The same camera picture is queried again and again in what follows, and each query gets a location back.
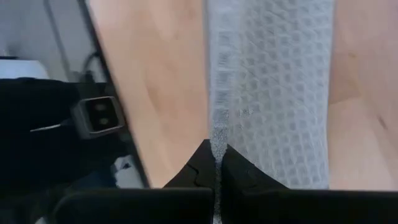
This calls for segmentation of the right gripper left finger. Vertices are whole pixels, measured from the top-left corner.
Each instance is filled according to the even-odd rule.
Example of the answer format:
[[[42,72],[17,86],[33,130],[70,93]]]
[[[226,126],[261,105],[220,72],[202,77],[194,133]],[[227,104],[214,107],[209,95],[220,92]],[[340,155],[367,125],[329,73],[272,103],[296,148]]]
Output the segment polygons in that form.
[[[161,189],[93,189],[64,196],[54,223],[211,223],[215,158],[205,139],[180,172]]]

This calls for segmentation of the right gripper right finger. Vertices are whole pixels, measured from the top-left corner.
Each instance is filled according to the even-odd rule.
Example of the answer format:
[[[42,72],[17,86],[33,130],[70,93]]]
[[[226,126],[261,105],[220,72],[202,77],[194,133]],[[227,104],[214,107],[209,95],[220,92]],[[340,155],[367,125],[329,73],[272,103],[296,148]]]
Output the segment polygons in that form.
[[[223,223],[397,224],[397,192],[290,189],[232,147],[221,172]]]

